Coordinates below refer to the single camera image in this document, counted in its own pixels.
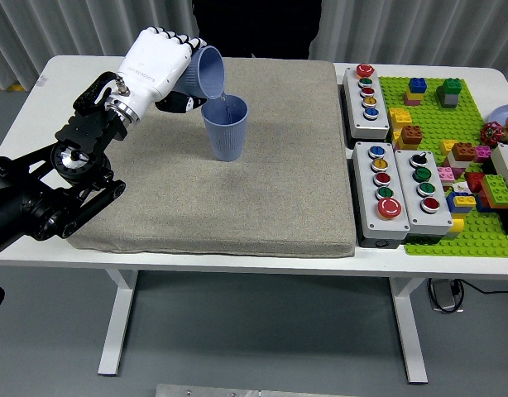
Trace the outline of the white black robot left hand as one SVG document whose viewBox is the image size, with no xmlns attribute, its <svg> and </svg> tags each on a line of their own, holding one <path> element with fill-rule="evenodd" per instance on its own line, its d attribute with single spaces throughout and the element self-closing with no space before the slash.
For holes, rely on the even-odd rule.
<svg viewBox="0 0 508 397">
<path fill-rule="evenodd" d="M 192 56 L 206 41 L 178 35 L 158 27 L 143 30 L 116 73 L 116 91 L 106 106 L 115 110 L 125 124 L 137 123 L 153 103 L 165 112 L 188 112 L 204 101 L 177 92 L 174 86 L 188 68 Z"/>
</svg>

